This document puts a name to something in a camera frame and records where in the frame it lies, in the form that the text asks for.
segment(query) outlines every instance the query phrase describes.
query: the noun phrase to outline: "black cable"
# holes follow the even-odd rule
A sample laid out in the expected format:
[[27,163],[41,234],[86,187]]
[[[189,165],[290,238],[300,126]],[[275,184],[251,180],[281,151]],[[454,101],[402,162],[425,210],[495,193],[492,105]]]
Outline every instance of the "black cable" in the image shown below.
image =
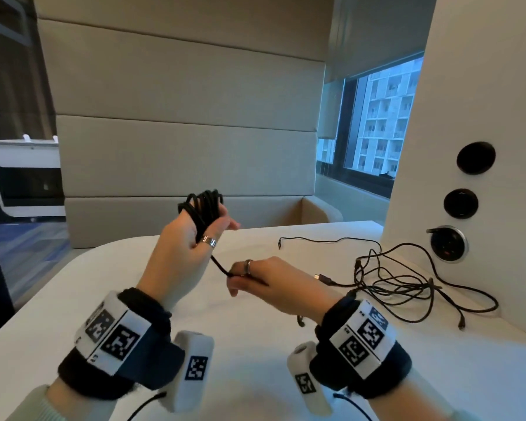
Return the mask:
[[144,402],[138,408],[136,408],[136,411],[132,413],[132,415],[129,417],[129,419],[127,419],[127,421],[131,421],[131,419],[136,417],[136,414],[138,414],[148,403],[153,402],[157,399],[161,399],[162,397],[165,397],[167,395],[168,395],[167,391],[162,391],[161,393],[158,393],[157,395],[150,397],[146,402]]
[[[224,197],[218,193],[218,190],[205,190],[202,194],[195,195],[190,194],[187,200],[178,205],[178,211],[185,210],[189,213],[191,219],[197,227],[197,243],[203,239],[203,234],[210,224],[220,217],[220,211],[218,204],[224,203]],[[222,265],[214,258],[214,255],[210,256],[210,259],[217,265],[222,273],[231,278],[232,275],[229,271],[224,269]]]
[[333,393],[333,397],[337,398],[337,399],[343,399],[343,400],[346,400],[347,402],[349,402],[351,405],[353,405],[355,408],[357,408],[361,413],[362,415],[364,415],[366,417],[366,419],[368,421],[373,421],[372,418],[364,411],[364,409],[362,409],[360,406],[358,406],[355,402],[353,402],[350,398],[348,398],[347,396],[345,395],[342,395],[340,393]]
[[[337,283],[333,281],[332,279],[320,275],[319,279],[323,283],[329,285],[329,286],[335,286],[340,288],[351,288],[349,291],[350,295],[356,296],[358,291],[363,291],[372,298],[374,298],[378,303],[380,303],[388,312],[391,313],[392,316],[395,318],[407,322],[407,323],[420,323],[423,322],[432,312],[432,308],[434,306],[434,299],[435,294],[439,293],[444,300],[446,300],[449,304],[451,304],[452,307],[454,307],[459,315],[460,320],[458,323],[458,328],[460,330],[463,330],[466,327],[466,318],[463,314],[463,312],[467,313],[488,313],[491,311],[495,311],[499,307],[498,300],[490,295],[489,293],[478,290],[473,287],[465,286],[465,285],[458,285],[455,283],[448,282],[444,279],[442,279],[437,270],[435,263],[431,257],[431,255],[428,253],[428,251],[422,247],[421,245],[413,244],[411,242],[404,242],[402,244],[396,245],[395,247],[389,249],[388,251],[382,251],[382,246],[378,241],[370,240],[370,239],[362,239],[362,238],[355,238],[355,237],[343,237],[340,239],[337,239],[335,241],[328,241],[328,240],[312,240],[308,238],[304,238],[302,236],[297,237],[281,237],[278,242],[278,247],[281,249],[281,240],[290,240],[290,239],[302,239],[305,241],[310,242],[320,242],[325,244],[333,244],[336,242],[340,242],[342,240],[354,240],[354,241],[365,241],[365,242],[373,242],[374,244],[377,244],[379,247],[379,251],[377,252],[374,249],[370,249],[368,252],[368,255],[362,255],[355,259],[354,262],[354,271],[353,271],[353,283],[351,284],[343,284],[343,283]],[[390,256],[391,252],[395,251],[396,249],[402,247],[402,246],[412,246],[421,249],[426,256],[428,257],[428,261],[431,264],[432,272],[436,279],[438,279],[441,283],[444,285],[462,289],[462,290],[468,290],[472,292],[477,292],[478,294],[481,294],[487,298],[489,298],[492,301],[491,307],[488,307],[486,309],[471,309],[468,307],[461,306],[454,302],[451,297],[449,297],[448,294],[446,294],[442,288],[438,285],[434,284],[434,280],[432,278],[426,278],[425,276],[421,275],[421,273],[417,272],[416,270],[412,269],[411,267],[405,265],[401,261],[398,261]],[[380,258],[385,257],[388,260],[394,261],[404,268],[406,268],[408,271],[412,272],[412,275],[397,275],[394,276],[386,267],[382,266],[380,263]],[[376,260],[377,266],[371,267],[369,270],[365,270],[368,265],[372,262],[372,260]],[[372,273],[376,273],[378,276],[378,279],[374,281],[372,284],[365,283],[365,277],[368,275],[371,275]],[[397,301],[395,303],[391,301],[385,301],[382,299],[382,297],[393,297],[393,296],[399,296],[402,298],[402,300]],[[418,319],[406,319],[398,314],[394,313],[394,311],[390,307],[400,306],[402,304],[406,304],[411,300],[429,300],[427,311],[423,316],[421,316]],[[298,319],[298,324],[303,325],[302,318]]]

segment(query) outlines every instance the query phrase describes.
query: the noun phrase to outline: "upholstered wall panel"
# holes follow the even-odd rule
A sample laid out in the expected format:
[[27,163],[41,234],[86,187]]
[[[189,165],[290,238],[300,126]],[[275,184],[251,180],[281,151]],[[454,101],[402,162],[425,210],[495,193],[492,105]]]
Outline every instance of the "upholstered wall panel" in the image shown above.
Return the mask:
[[39,17],[325,60],[333,0],[35,0]]
[[323,63],[40,20],[56,113],[316,131]]
[[314,193],[315,133],[65,116],[57,128],[66,196]]
[[[177,216],[181,197],[67,198],[70,243],[89,248],[135,236],[159,234]],[[243,228],[300,223],[299,196],[225,197],[231,215]]]

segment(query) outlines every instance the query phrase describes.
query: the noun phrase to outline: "round socket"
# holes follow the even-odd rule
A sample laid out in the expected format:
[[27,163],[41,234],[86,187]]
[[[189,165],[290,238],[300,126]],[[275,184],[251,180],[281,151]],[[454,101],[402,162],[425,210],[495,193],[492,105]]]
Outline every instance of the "round socket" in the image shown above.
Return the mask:
[[496,152],[491,143],[475,142],[462,148],[456,163],[458,168],[469,175],[482,174],[493,166]]
[[453,190],[444,198],[444,210],[457,219],[470,218],[478,208],[477,196],[470,189]]
[[431,248],[435,255],[447,263],[462,261],[468,253],[465,235],[454,226],[438,226],[428,229],[431,233]]

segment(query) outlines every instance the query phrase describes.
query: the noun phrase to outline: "white table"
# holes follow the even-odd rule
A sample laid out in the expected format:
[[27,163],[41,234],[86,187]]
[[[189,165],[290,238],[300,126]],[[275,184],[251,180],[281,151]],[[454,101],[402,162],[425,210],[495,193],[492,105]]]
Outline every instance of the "white table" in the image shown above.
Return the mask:
[[[379,239],[381,233],[382,228],[373,222],[227,232],[215,255],[226,267],[237,260],[280,255],[308,273],[351,282],[354,258],[366,254],[370,244],[284,241],[279,251],[278,238]],[[35,386],[55,379],[56,367],[70,350],[76,329],[108,291],[136,284],[156,239],[122,240],[82,254],[0,330],[0,420]],[[286,358],[295,346],[314,339],[312,322],[300,328],[295,317],[252,296],[232,299],[224,282],[224,276],[211,263],[200,285],[174,311],[175,332],[203,332],[216,341],[201,410],[168,415],[158,403],[151,403],[136,419],[313,419],[286,367]],[[448,293],[463,305],[475,306],[453,290]],[[413,316],[424,309],[421,303],[402,308],[401,313]],[[526,420],[526,333],[503,319],[471,314],[466,315],[467,329],[460,332],[457,312],[440,298],[431,317],[419,325],[386,317],[398,327],[398,339],[412,355],[414,366],[452,405],[487,421]],[[140,389],[125,397],[112,420],[126,420],[151,395]],[[332,419],[362,419],[345,402],[338,401],[336,408]]]

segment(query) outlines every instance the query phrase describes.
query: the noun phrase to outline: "silver ring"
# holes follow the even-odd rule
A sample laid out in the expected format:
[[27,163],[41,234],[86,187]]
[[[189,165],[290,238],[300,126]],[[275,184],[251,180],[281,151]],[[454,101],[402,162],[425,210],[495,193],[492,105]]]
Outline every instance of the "silver ring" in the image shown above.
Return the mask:
[[253,260],[249,259],[243,262],[243,270],[247,276],[251,276],[250,264]]
[[203,239],[201,239],[201,242],[204,242],[205,244],[209,244],[212,248],[216,247],[217,240],[214,238],[211,238],[210,236],[203,236]]

